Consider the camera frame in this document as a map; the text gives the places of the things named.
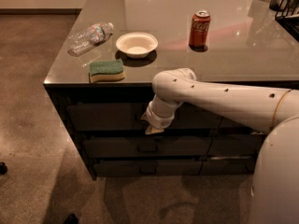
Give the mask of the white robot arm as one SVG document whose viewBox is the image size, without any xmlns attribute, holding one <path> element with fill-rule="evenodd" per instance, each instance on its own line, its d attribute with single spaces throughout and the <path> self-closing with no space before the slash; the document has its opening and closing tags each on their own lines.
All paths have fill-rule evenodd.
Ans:
<svg viewBox="0 0 299 224">
<path fill-rule="evenodd" d="M 266 134 L 251 186 L 249 224 L 299 224 L 299 90 L 199 82 L 193 70 L 157 74 L 142 119 L 169 127 L 184 103 Z"/>
</svg>

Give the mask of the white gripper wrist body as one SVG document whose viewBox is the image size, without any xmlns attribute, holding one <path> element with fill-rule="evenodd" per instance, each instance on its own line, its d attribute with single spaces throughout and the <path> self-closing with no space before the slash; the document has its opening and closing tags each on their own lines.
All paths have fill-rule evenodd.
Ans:
<svg viewBox="0 0 299 224">
<path fill-rule="evenodd" d="M 164 101 L 157 95 L 148 104 L 146 118 L 155 129 L 165 129 L 172 123 L 176 110 L 182 106 L 182 102 Z"/>
</svg>

